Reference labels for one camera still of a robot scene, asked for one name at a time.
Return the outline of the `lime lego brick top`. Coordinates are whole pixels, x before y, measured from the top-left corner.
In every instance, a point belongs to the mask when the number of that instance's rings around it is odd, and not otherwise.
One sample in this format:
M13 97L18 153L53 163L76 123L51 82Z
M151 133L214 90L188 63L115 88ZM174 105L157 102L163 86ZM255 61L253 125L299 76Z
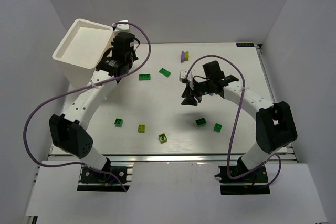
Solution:
M189 61L189 52L188 51L186 51L184 53L184 61Z

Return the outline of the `white drawer cabinet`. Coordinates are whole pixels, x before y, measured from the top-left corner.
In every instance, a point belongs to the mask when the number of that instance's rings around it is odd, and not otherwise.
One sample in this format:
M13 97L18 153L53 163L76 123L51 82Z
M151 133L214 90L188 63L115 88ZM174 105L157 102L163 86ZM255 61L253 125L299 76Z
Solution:
M112 27L76 19L52 58L73 88L86 86L113 34Z

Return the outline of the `lime lego with stud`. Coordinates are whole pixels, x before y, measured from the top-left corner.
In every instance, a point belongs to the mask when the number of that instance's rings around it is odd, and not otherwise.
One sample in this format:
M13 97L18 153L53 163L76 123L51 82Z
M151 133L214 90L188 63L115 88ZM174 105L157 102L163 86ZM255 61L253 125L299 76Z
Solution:
M167 142L167 137L166 137L165 133L160 134L160 135L158 136L158 138L159 138L159 141L160 141L161 144Z

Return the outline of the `lime square lego brick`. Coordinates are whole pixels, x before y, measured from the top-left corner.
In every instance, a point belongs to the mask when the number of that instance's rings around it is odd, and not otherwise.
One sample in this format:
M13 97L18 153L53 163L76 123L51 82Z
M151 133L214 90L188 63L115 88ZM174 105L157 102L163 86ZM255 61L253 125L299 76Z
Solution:
M145 125L144 124L139 124L138 125L138 132L139 133L144 133L145 132Z

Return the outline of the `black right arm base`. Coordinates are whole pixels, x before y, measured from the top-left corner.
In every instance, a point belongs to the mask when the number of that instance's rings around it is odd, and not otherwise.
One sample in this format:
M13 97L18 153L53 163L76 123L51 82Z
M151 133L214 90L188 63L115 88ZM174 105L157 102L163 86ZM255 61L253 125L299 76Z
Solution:
M227 175L227 166L219 166L214 177L219 181L221 195L269 195L269 180L264 166L244 177L231 179Z

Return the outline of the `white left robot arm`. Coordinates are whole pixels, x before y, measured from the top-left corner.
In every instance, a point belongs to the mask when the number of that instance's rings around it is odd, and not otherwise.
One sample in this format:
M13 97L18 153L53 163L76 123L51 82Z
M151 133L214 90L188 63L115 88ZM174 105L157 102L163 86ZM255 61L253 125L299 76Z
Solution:
M114 80L101 86L97 83L129 72L133 62L138 60L134 49L134 43L138 41L130 32L119 32L97 64L88 83L90 89L82 92L60 116L54 114L49 119L54 146L96 170L108 172L110 164L93 147L93 139L86 129L97 108L119 82Z

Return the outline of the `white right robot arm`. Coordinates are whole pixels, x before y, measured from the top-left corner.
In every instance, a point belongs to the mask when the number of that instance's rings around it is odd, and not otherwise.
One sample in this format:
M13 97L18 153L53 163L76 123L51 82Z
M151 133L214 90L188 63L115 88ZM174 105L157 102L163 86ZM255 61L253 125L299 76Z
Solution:
M234 168L227 169L229 179L245 177L265 164L279 149L294 142L297 130L288 103L273 102L249 90L243 81L226 76L217 61L203 65L202 82L195 80L191 71L181 71L179 80L186 85L182 105L197 106L202 96L215 94L244 110L256 123L256 143L238 159Z

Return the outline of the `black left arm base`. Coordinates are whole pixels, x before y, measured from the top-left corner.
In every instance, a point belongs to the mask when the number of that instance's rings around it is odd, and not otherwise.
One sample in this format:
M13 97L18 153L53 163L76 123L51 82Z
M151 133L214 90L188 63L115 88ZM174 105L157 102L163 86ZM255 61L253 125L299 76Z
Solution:
M110 173L118 178L125 190L112 175L97 173L83 166L80 170L77 191L108 193L128 191L132 180L132 166L121 164L111 166Z

